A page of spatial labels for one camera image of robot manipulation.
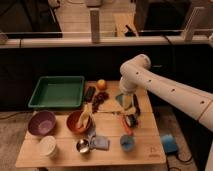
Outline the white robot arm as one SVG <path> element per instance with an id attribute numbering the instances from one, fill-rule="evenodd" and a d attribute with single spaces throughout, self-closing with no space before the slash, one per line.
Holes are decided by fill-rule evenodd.
<path id="1" fill-rule="evenodd" d="M 121 92 L 133 94 L 138 86 L 143 87 L 213 132 L 213 94 L 154 74 L 150 67 L 145 54 L 124 62 L 120 67 Z"/>

